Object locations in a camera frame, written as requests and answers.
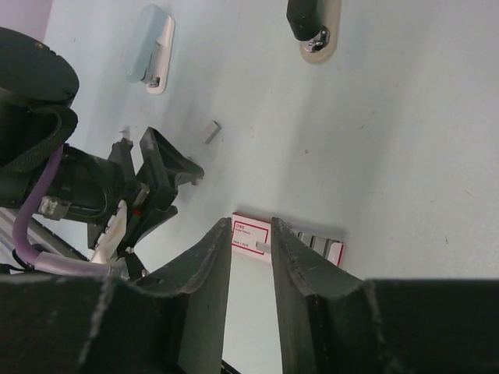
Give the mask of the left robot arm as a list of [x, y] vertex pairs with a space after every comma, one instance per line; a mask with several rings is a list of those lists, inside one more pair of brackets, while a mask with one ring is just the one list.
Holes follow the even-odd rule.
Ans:
[[[140, 168], [133, 166], [128, 139], [114, 143], [105, 159], [70, 146], [78, 124], [71, 106], [79, 87], [62, 56], [2, 28], [1, 205], [16, 211], [13, 246], [27, 270], [137, 281], [147, 272], [136, 244], [177, 214], [179, 187], [201, 179], [203, 168], [153, 128], [140, 141]], [[35, 214], [84, 223], [93, 257], [73, 259], [31, 244]]]

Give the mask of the beige black stapler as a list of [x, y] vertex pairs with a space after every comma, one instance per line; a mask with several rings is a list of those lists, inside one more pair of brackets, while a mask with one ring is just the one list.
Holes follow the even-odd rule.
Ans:
[[286, 19], [306, 62], [318, 65], [335, 53], [341, 7], [341, 0], [288, 0]]

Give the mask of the red staple box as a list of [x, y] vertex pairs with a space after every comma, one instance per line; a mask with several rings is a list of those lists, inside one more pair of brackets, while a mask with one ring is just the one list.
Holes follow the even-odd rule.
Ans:
[[[340, 266], [345, 251], [343, 241], [312, 235], [305, 231], [292, 229], [296, 237], [314, 252], [323, 256], [335, 266]], [[240, 213], [232, 214], [232, 250], [252, 259], [271, 262], [271, 251], [260, 252], [256, 242], [271, 245], [271, 222], [247, 217]]]

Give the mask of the staple strip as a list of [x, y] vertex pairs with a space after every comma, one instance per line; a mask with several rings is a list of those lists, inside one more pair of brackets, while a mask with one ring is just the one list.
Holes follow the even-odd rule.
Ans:
[[256, 242], [256, 248], [260, 252], [270, 252], [271, 245], [263, 242]]
[[210, 122], [202, 131], [203, 142], [205, 144], [210, 144], [220, 131], [221, 126], [216, 121]]

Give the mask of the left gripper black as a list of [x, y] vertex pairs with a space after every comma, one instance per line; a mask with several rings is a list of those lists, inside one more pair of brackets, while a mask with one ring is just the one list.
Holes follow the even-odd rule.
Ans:
[[134, 171], [132, 147], [133, 144], [125, 139], [112, 145], [106, 160], [107, 165], [117, 168], [116, 173], [106, 180], [111, 188], [108, 195], [111, 210], [100, 222], [87, 226], [87, 243], [94, 251], [108, 220], [116, 214], [119, 202], [125, 200], [128, 209], [126, 234], [108, 262], [120, 266], [130, 280], [137, 281], [147, 271], [134, 252], [135, 245], [178, 213], [173, 201], [179, 187], [202, 179], [204, 170], [184, 157], [152, 127], [147, 128], [140, 140], [143, 164], [139, 171]]

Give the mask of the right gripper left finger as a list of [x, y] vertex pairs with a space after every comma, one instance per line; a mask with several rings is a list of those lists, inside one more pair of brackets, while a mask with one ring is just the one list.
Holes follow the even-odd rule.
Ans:
[[231, 236], [222, 218], [137, 282], [2, 276], [2, 372], [220, 372]]

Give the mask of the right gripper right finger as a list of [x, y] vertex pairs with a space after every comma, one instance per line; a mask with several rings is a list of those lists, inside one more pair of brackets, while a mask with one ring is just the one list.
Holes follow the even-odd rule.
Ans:
[[283, 372], [497, 372], [497, 280], [362, 280], [271, 229]]

